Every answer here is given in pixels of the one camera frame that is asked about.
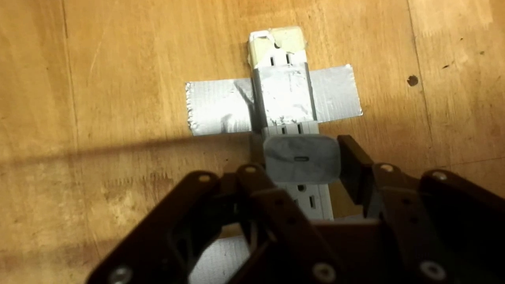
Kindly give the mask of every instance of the screw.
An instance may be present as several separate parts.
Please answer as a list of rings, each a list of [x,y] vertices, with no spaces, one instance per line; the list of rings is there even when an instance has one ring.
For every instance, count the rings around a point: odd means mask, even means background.
[[[253,172],[256,172],[256,167],[254,167],[254,165],[248,165],[245,170],[247,170],[248,173],[253,173]]]
[[[201,181],[201,183],[209,183],[209,181],[210,181],[210,175],[206,175],[206,173],[201,175],[201,176],[199,176],[199,181]]]
[[[444,280],[447,273],[442,265],[433,260],[425,260],[420,263],[422,273],[433,280]]]
[[[381,164],[381,168],[385,170],[385,172],[393,172],[395,167],[392,164]]]
[[[447,179],[447,175],[444,172],[433,172],[431,175],[442,181]]]
[[[325,262],[318,262],[313,266],[313,274],[319,282],[333,282],[336,277],[333,266]]]
[[[131,280],[131,274],[131,269],[127,265],[122,265],[109,274],[109,284],[128,284]]]

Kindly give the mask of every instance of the wooden surface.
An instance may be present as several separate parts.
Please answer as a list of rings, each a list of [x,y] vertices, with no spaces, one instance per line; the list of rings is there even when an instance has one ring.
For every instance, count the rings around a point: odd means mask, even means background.
[[[82,282],[187,172],[248,161],[188,138],[183,85],[247,77],[250,31],[283,25],[355,67],[365,116],[324,132],[505,195],[505,1],[2,0],[0,282]]]

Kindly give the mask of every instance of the wooden floor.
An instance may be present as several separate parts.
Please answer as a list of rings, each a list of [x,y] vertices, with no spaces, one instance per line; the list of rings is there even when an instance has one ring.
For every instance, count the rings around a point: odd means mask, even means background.
[[[82,282],[187,172],[248,161],[188,138],[185,82],[250,75],[250,31],[284,25],[355,67],[365,116],[325,134],[505,195],[502,0],[4,0],[0,282]]]

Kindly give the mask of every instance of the wood grain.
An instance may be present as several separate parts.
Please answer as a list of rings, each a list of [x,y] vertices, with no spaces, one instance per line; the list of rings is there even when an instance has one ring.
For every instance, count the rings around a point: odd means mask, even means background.
[[[247,162],[245,135],[188,138],[185,82],[250,75],[250,31],[283,25],[355,67],[365,116],[324,132],[505,195],[501,0],[4,0],[0,282],[82,282],[187,172]]]

